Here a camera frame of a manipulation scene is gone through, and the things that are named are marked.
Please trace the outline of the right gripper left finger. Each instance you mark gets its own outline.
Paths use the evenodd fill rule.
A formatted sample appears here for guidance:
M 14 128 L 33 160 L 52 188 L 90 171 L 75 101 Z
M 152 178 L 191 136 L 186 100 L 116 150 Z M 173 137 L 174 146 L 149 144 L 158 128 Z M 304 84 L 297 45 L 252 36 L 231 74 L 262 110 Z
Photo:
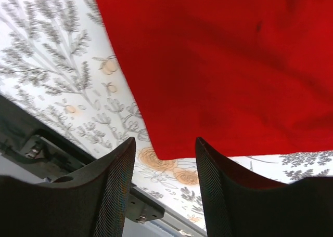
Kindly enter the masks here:
M 1 176 L 1 236 L 121 236 L 135 150 L 129 138 L 51 183 Z

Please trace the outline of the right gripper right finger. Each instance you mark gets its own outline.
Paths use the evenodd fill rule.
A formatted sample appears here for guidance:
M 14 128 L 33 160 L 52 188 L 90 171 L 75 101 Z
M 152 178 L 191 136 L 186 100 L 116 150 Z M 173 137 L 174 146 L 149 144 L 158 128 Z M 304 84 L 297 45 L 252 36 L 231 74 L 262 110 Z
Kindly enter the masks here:
M 332 178 L 291 184 L 256 174 L 195 143 L 208 236 L 332 236 Z

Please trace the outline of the red t-shirt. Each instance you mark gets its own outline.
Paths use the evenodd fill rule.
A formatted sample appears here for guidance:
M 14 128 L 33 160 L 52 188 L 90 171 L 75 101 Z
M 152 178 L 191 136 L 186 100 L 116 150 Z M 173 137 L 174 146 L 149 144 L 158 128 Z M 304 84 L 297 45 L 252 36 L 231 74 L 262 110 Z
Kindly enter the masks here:
M 96 0 L 162 160 L 332 149 L 332 0 Z

